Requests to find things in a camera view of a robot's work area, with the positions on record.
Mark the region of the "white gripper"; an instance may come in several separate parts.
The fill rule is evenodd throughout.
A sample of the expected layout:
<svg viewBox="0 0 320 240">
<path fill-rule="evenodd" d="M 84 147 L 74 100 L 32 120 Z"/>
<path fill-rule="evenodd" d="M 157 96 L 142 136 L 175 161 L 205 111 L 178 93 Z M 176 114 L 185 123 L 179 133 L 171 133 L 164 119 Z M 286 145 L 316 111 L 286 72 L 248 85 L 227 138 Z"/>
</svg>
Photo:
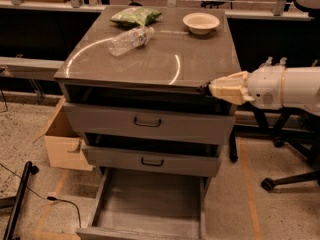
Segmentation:
<svg viewBox="0 0 320 240">
<path fill-rule="evenodd" d="M 253 71 L 241 71 L 210 82 L 213 97 L 235 105 L 250 102 L 259 109 L 278 110 L 282 105 L 284 66 L 264 66 Z"/>
</svg>

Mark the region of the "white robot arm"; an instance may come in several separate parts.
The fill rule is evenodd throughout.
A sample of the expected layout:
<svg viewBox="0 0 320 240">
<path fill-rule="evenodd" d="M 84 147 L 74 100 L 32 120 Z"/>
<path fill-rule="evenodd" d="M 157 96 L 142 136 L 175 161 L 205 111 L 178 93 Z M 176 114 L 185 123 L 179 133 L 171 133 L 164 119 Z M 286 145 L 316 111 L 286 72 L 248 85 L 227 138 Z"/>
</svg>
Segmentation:
<svg viewBox="0 0 320 240">
<path fill-rule="evenodd" d="M 251 103 L 258 109 L 298 108 L 320 116 L 320 68 L 263 66 L 209 83 L 215 98 L 235 105 Z"/>
</svg>

